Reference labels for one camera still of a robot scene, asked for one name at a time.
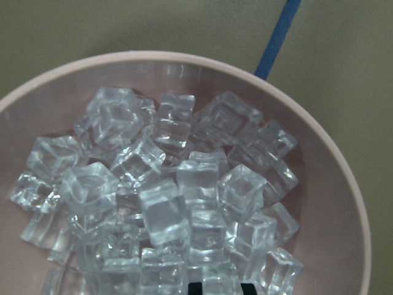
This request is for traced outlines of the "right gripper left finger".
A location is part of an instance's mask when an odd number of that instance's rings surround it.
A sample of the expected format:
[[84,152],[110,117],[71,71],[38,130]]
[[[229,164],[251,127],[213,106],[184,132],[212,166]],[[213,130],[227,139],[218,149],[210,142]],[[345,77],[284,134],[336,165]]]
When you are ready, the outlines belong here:
[[188,295],[203,295],[202,282],[191,282],[188,284]]

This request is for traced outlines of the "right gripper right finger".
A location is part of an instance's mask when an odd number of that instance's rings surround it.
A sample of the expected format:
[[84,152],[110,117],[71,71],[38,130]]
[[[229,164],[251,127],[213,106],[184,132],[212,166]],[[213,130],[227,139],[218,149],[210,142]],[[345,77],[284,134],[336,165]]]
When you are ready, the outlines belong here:
[[244,295],[257,295],[255,286],[252,283],[241,283]]

